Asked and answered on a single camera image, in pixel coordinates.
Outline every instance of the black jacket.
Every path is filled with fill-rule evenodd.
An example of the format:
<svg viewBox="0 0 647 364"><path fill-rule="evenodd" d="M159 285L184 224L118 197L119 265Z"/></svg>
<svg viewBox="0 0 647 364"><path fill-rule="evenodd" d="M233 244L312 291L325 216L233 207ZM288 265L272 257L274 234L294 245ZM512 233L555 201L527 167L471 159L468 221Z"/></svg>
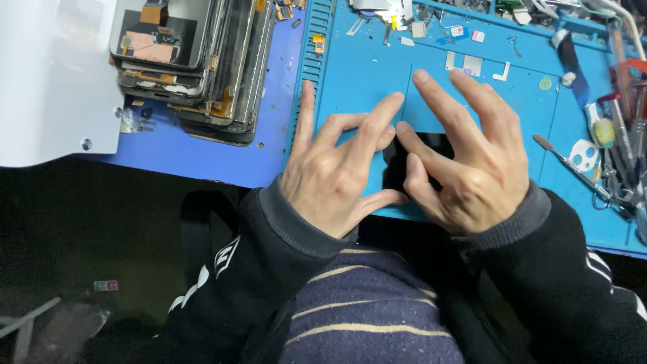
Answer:
<svg viewBox="0 0 647 364"><path fill-rule="evenodd" d="M409 261L435 288L443 324L470 363L647 363L642 302L612 285L576 212L541 193L549 207L521 239L495 230L431 243L429 224L399 231L427 240L412 244L427 249L425 261L416 261L420 252ZM532 205L520 209L536 213ZM277 362L294 296L355 240L309 225L277 181L251 191L239 207L239 236L205 261L196 285L173 303L155 340L158 362Z"/></svg>

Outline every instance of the blue table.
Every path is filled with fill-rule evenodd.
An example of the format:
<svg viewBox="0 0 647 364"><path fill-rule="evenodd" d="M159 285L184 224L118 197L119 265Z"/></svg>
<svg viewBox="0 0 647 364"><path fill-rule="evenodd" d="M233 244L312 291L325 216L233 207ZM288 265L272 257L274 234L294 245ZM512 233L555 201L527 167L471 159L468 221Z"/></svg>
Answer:
<svg viewBox="0 0 647 364"><path fill-rule="evenodd" d="M305 19L305 12L294 11ZM209 179L241 187L265 187L283 169L285 141L292 109L304 26L277 22L265 75L256 138L247 147L190 137L163 102L147 100L153 107L154 131L121 134L116 154L94 155L93 160L114 165Z"/></svg>

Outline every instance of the person's left hand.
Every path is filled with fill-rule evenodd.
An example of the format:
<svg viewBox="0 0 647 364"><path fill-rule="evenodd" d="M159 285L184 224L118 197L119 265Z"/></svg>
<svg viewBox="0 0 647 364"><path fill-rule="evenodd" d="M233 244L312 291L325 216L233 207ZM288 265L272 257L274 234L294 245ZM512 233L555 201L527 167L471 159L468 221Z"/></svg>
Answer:
<svg viewBox="0 0 647 364"><path fill-rule="evenodd" d="M392 203L408 198L396 190L381 190L360 198L373 154L385 149L395 136L389 122L404 101L391 94L365 114L333 114L313 140L314 88L303 81L301 110L281 187L296 212L306 221L343 238L362 219ZM344 130L358 128L349 141L335 146Z"/></svg>

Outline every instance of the blue silicone repair mat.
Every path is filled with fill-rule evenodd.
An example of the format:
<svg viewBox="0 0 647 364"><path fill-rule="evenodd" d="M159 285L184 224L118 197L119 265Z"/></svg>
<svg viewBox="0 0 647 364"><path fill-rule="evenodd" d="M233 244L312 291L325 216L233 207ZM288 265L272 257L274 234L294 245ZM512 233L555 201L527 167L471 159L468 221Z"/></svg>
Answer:
<svg viewBox="0 0 647 364"><path fill-rule="evenodd" d="M346 32L358 17L352 13L346 0L309 1L289 135L294 135L302 80L314 83L315 130L332 113L368 112L386 95L400 91L405 94L406 100L392 120L394 125L399 120L405 120L416 131L444 132L411 82L411 74L418 68L426 69L478 120L464 98L450 84L445 66L449 51L455 54L455 67L462 67L465 55L482 58L480 75L472 77L481 83L489 83L520 116L530 177L541 186L555 191L577 210L591 246L647 254L647 248L635 237L634 226L611 209L595 210L591 204L591 191L532 139L533 134L539 133L566 156L570 155L577 141L589 140L586 116L577 106L572 90L558 87L564 71L550 44L554 31L532 25L520 26L493 14L470 12L433 1L422 0L420 3L427 4L430 10L436 8L441 11L443 22L432 19L426 36L413 40L413 47L400 43L403 36L410 39L411 32L391 31L388 47L383 44L385 25L377 18L364 23L354 36L348 36ZM468 36L453 44L447 41L442 31L449 33L450 29L445 27L455 25L463 25ZM607 36L605 27L567 17L554 21L554 25L578 33L573 40L591 88L589 102L608 94L609 52L604 41ZM475 30L485 34L483 42L471 40ZM326 39L325 52L321 57L315 54L311 41L315 34L322 34ZM503 74L506 62L510 62L507 79L493 79L493 74ZM550 87L540 88L540 82L546 85L548 80ZM353 134L353 131L344 133L340 143ZM289 155L291 140L292 137L288 141L286 156ZM382 152L376 153L364 195L382 188L382 171L385 167ZM426 221L414 204L387 207L376 214Z"/></svg>

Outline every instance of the black sleeve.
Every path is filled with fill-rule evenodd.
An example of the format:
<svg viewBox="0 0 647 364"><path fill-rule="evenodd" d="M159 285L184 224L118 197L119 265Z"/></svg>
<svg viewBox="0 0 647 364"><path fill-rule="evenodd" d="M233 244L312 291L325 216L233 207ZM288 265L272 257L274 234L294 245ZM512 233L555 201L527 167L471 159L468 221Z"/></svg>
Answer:
<svg viewBox="0 0 647 364"><path fill-rule="evenodd" d="M280 176L239 206L239 236L205 257L199 278L172 304L160 342L170 362L236 361L252 327L290 301L344 247L307 223L283 196Z"/></svg>
<svg viewBox="0 0 647 364"><path fill-rule="evenodd" d="M530 331L534 355L647 363L643 303L613 285L609 267L586 247L575 210L555 193L532 182L513 217L472 241L471 253Z"/></svg>

